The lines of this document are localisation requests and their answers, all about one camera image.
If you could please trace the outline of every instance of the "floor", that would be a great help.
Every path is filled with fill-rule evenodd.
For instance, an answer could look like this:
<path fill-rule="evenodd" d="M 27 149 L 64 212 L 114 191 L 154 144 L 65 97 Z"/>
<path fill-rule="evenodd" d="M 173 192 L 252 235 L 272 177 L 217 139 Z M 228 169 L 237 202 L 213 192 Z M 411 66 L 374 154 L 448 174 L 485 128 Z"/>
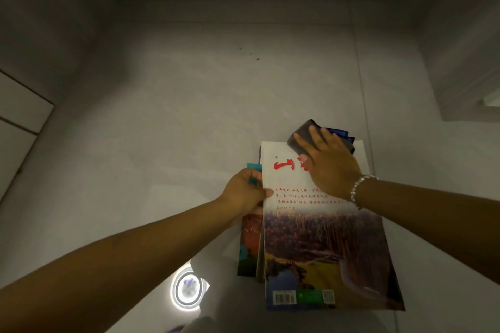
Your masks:
<path fill-rule="evenodd" d="M 218 196 L 309 118 L 363 140 L 383 179 L 500 198 L 500 129 L 441 121 L 401 0 L 130 0 L 3 201 L 0 286 Z M 406 312 L 266 313 L 235 276 L 236 227 L 191 261 L 199 311 L 176 310 L 167 279 L 110 331 L 498 331 L 500 286 L 384 224 Z"/>

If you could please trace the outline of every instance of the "barcode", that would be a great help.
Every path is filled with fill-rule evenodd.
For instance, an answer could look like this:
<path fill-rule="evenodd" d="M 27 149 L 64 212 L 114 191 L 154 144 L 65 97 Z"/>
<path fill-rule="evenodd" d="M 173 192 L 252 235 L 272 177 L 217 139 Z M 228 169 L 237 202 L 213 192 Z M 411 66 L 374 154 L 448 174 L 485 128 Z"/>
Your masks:
<path fill-rule="evenodd" d="M 323 303 L 335 304 L 334 290 L 323 290 Z"/>
<path fill-rule="evenodd" d="M 272 292 L 273 305 L 290 305 L 297 304 L 295 291 L 273 291 Z"/>

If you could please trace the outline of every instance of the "wall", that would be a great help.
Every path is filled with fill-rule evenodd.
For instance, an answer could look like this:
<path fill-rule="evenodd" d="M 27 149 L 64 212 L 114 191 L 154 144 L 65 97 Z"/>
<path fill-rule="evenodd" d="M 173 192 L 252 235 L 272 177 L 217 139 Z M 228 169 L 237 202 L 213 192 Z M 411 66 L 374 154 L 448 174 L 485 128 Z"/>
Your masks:
<path fill-rule="evenodd" d="M 120 0 L 0 0 L 0 70 L 57 103 Z"/>
<path fill-rule="evenodd" d="M 444 120 L 500 121 L 500 0 L 407 0 Z"/>

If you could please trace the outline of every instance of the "pearl bracelet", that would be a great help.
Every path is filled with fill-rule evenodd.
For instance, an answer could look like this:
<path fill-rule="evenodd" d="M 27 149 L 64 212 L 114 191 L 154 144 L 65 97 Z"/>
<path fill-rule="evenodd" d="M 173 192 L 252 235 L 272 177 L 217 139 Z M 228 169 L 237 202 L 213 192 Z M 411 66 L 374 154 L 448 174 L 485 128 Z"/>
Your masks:
<path fill-rule="evenodd" d="M 363 182 L 365 181 L 366 179 L 369 179 L 369 178 L 375 178 L 375 179 L 378 179 L 378 177 L 376 177 L 375 175 L 363 175 L 361 178 L 359 178 L 355 183 L 354 183 L 354 187 L 353 187 L 353 190 L 351 191 L 351 202 L 356 206 L 358 207 L 358 209 L 360 210 L 361 207 L 356 204 L 356 188 L 358 188 L 358 186 Z"/>

